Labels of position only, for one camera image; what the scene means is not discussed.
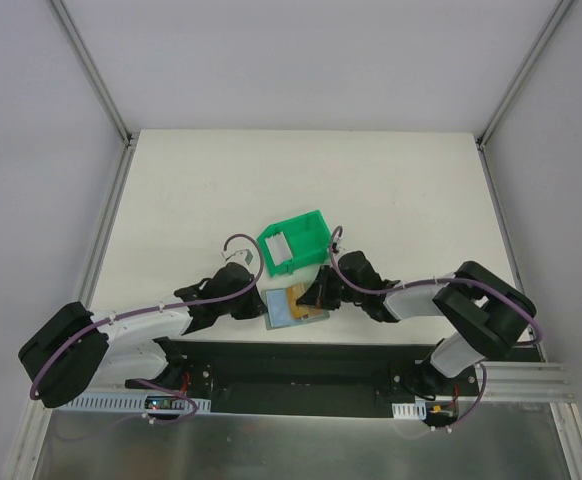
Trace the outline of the sage green card holder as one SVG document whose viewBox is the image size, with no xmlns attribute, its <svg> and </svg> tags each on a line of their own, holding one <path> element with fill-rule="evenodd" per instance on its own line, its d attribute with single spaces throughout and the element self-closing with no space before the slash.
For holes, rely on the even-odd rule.
<svg viewBox="0 0 582 480">
<path fill-rule="evenodd" d="M 270 289 L 264 292 L 267 307 L 265 324 L 268 330 L 303 326 L 329 318 L 326 310 L 298 306 L 296 301 L 306 292 L 307 284 L 296 283 L 287 288 Z"/>
</svg>

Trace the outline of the green plastic bin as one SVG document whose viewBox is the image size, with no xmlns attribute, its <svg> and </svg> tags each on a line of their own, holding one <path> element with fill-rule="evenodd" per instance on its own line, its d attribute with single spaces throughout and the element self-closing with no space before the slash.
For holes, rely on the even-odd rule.
<svg viewBox="0 0 582 480">
<path fill-rule="evenodd" d="M 271 277 L 323 263 L 329 242 L 330 230 L 320 210 L 271 224 L 257 237 Z"/>
</svg>

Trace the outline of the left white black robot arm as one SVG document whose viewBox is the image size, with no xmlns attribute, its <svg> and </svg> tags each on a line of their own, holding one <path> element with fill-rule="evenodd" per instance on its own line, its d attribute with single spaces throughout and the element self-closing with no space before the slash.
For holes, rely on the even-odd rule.
<svg viewBox="0 0 582 480">
<path fill-rule="evenodd" d="M 176 338 L 207 329 L 223 316 L 263 315 L 260 277 L 228 261 L 213 276 L 147 307 L 96 319 L 80 301 L 62 306 L 18 353 L 31 380 L 31 400 L 58 408 L 101 386 L 187 393 L 193 375 L 175 350 Z"/>
</svg>

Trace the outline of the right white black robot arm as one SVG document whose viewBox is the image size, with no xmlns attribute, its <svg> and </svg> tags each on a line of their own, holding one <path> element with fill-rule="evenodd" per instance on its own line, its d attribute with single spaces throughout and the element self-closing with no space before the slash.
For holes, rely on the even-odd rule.
<svg viewBox="0 0 582 480">
<path fill-rule="evenodd" d="M 443 317 L 455 333 L 442 340 L 412 377 L 432 394 L 444 394 L 457 376 L 481 360 L 501 360 L 537 313 L 531 300 L 475 261 L 450 276 L 403 284 L 382 278 L 360 251 L 323 265 L 299 307 L 335 311 L 352 303 L 371 319 L 396 323 L 416 317 Z"/>
</svg>

